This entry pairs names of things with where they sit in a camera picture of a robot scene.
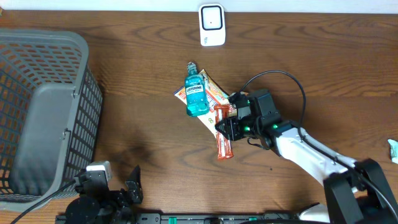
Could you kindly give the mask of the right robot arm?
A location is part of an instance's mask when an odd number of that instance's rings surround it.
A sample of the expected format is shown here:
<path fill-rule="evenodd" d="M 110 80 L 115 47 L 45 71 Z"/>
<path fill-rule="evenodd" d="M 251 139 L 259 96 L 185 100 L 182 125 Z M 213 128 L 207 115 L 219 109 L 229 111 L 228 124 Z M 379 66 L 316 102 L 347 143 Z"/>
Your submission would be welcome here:
<path fill-rule="evenodd" d="M 397 202 L 376 161 L 339 154 L 284 120 L 268 90 L 228 101 L 237 113 L 217 122 L 219 133 L 230 141 L 258 139 L 257 147 L 297 164 L 324 189 L 326 205 L 312 205 L 288 223 L 397 223 Z"/>

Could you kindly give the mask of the blue mouthwash bottle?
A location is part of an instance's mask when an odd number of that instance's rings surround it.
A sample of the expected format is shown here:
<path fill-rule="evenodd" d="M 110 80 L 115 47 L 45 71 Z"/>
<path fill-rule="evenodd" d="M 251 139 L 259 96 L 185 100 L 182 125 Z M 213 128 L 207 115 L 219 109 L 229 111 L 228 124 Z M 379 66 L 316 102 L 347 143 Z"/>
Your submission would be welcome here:
<path fill-rule="evenodd" d="M 210 111 L 210 107 L 206 95 L 205 77 L 199 74 L 194 62 L 188 62 L 187 64 L 187 77 L 184 84 L 187 114 L 191 117 L 207 114 Z"/>

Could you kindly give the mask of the cream snack bag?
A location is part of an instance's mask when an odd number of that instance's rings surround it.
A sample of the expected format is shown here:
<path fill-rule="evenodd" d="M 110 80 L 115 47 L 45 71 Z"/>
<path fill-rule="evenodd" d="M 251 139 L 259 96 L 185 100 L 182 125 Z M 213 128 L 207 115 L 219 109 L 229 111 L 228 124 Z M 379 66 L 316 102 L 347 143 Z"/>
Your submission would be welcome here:
<path fill-rule="evenodd" d="M 237 110 L 230 105 L 228 101 L 229 96 L 217 85 L 216 82 L 213 81 L 213 79 L 210 78 L 204 69 L 202 69 L 199 74 L 203 75 L 205 78 L 206 95 L 209 102 L 210 111 L 207 114 L 198 116 L 198 119 L 211 131 L 214 136 L 216 136 L 216 112 L 214 111 L 214 106 L 229 106 L 228 116 L 236 116 Z"/>

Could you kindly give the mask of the light blue wipes packet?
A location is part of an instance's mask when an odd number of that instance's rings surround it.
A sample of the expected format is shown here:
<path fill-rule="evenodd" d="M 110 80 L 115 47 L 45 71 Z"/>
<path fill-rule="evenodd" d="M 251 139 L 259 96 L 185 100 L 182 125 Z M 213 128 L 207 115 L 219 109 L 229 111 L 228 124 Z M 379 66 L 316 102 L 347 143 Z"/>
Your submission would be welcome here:
<path fill-rule="evenodd" d="M 387 141 L 390 145 L 391 161 L 398 164 L 398 142 L 393 139 L 388 139 Z"/>

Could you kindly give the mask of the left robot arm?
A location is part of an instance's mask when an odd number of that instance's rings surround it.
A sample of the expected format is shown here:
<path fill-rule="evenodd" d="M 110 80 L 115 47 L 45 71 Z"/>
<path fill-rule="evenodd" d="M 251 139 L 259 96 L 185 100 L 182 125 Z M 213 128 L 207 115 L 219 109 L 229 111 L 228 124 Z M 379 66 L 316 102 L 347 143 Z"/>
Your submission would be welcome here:
<path fill-rule="evenodd" d="M 66 209 L 66 224 L 136 222 L 132 205 L 144 199 L 139 166 L 135 166 L 125 181 L 126 189 L 109 189 L 111 167 L 108 161 L 88 165 L 74 180 L 79 197 Z"/>

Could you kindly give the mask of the red snack bar wrapper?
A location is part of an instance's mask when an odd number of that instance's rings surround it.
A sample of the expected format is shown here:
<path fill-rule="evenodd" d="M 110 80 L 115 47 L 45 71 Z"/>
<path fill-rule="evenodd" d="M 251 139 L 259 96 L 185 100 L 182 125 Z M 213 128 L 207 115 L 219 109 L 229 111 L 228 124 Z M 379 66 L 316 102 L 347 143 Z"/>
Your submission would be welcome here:
<path fill-rule="evenodd" d="M 214 106 L 215 111 L 215 121 L 218 124 L 224 118 L 228 117 L 229 107 L 226 105 L 216 105 Z M 233 151 L 231 148 L 231 141 L 226 139 L 218 130 L 216 130 L 216 140 L 218 148 L 218 160 L 230 159 L 232 158 Z"/>

